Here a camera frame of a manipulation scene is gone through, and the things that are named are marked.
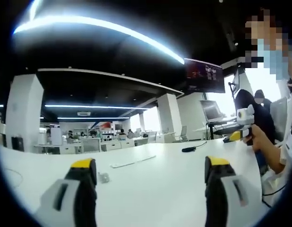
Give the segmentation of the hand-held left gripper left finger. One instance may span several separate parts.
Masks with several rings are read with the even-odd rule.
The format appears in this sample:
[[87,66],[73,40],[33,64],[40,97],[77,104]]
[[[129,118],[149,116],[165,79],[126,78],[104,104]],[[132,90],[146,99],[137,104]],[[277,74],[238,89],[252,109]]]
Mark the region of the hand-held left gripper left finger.
[[97,171],[93,158],[73,163],[41,196],[35,218],[43,227],[95,227]]

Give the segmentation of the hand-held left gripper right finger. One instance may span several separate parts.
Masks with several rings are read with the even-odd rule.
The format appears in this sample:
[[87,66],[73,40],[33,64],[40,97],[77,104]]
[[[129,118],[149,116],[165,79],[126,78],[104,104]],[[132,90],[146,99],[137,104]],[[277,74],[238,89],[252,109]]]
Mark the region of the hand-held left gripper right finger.
[[223,158],[205,158],[206,227],[252,227],[268,212],[261,191]]

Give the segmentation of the person's right hand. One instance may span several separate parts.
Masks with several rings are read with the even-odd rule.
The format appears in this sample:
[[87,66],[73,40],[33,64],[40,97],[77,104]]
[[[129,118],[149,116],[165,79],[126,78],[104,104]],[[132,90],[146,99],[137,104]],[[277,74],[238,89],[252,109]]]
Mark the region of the person's right hand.
[[266,134],[255,124],[251,126],[252,130],[252,148],[254,151],[261,151],[264,155],[268,154],[271,149],[275,148]]

